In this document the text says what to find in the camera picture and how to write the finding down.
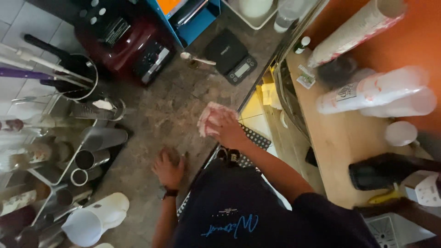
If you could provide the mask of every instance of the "orange wall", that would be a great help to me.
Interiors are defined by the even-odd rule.
[[[313,49],[369,0],[331,0],[306,31]],[[351,51],[360,67],[378,72],[420,65],[430,72],[429,87],[438,96],[427,116],[403,119],[419,129],[441,134],[441,0],[407,0],[403,20]]]

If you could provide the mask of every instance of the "hand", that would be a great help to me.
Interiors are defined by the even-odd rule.
[[[158,176],[160,183],[170,190],[179,190],[184,176],[185,157],[181,156],[178,166],[173,165],[167,152],[163,148],[155,159],[152,171]]]
[[[213,134],[213,137],[228,149],[241,151],[250,141],[232,113],[225,113],[219,120],[219,125],[211,122],[207,122],[207,125],[219,133]]]

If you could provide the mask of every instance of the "gray marble countertop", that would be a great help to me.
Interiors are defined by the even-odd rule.
[[[164,146],[188,152],[189,168],[181,189],[183,200],[189,183],[216,146],[211,138],[199,137],[196,123],[208,102],[214,101],[232,109],[240,109],[249,98],[262,72],[267,68],[283,35],[273,29],[270,20],[252,34],[227,14],[212,23],[187,49],[201,55],[206,45],[224,28],[230,29],[258,62],[257,69],[238,86],[231,85],[212,66],[201,64],[190,69],[179,57],[169,63],[147,89],[120,84],[117,92],[136,114],[125,117],[122,124],[133,130],[127,147],[105,175],[94,199],[114,192],[124,193],[130,208],[124,222],[108,230],[99,243],[109,242],[116,248],[150,247],[161,200],[159,181],[151,171],[157,152]]]

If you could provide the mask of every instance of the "wristwatch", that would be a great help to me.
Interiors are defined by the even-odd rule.
[[[164,196],[162,197],[162,200],[164,200],[167,196],[171,197],[177,197],[179,190],[177,189],[168,189],[166,186],[161,186],[161,189],[165,191]]]

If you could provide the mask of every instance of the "wooden counter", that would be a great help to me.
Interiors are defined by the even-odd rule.
[[[315,105],[316,99],[328,92],[317,77],[317,70],[310,69],[316,75],[317,82],[308,90],[296,79],[302,74],[298,69],[306,67],[311,50],[302,54],[292,51],[286,61],[294,83],[302,113],[308,128],[311,144],[320,169],[328,199],[338,206],[352,208],[366,205],[369,198],[387,190],[359,191],[354,188],[348,173],[348,166],[382,153],[394,152],[404,155],[416,155],[410,146],[391,147],[384,139],[384,132],[389,124],[385,118],[366,117],[358,111],[324,115]],[[417,155],[430,156],[419,150]]]

